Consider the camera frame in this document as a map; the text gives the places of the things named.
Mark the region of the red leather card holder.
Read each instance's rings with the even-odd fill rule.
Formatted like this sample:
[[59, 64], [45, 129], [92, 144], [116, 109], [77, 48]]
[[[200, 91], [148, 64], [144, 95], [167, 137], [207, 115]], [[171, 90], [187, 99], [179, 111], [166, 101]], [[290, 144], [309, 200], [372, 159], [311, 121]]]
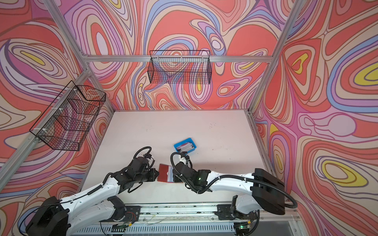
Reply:
[[173, 167], [170, 165], [160, 164], [158, 172], [159, 172], [159, 176], [157, 177], [158, 182], [182, 183], [182, 181], [173, 174]]

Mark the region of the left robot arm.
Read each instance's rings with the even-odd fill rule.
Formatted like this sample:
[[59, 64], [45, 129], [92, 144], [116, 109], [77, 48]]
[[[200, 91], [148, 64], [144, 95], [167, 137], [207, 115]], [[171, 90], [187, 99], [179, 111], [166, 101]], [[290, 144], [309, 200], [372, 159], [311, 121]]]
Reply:
[[159, 172], [153, 167], [152, 148], [141, 148], [131, 163], [118, 172], [108, 173], [104, 180], [77, 194], [57, 199], [50, 197], [34, 210], [27, 224], [27, 236], [71, 236], [103, 220], [121, 221], [126, 216], [120, 193], [132, 193], [143, 183], [154, 182]]

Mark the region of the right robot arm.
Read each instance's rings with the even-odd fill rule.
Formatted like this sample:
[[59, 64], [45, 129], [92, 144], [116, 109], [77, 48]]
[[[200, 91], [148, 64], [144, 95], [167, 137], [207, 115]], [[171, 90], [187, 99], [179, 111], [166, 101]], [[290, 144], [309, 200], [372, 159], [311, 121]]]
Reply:
[[181, 152], [172, 153], [170, 162], [173, 175], [198, 195], [215, 191], [237, 193], [230, 207], [234, 214], [248, 215], [264, 210], [284, 215], [287, 208], [298, 207], [297, 201], [285, 191], [285, 184], [264, 169], [256, 168], [253, 173], [240, 175], [196, 171], [190, 157]]

